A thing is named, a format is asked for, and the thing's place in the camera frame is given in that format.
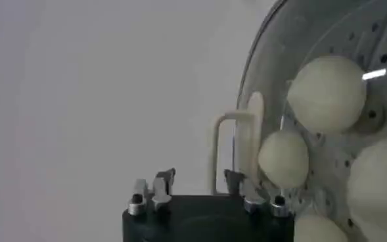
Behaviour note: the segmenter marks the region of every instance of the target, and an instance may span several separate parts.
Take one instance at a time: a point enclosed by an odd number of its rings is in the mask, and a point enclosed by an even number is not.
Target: white wall
[[[205,192],[206,130],[272,3],[0,0],[0,242],[121,241],[135,179],[171,167]]]

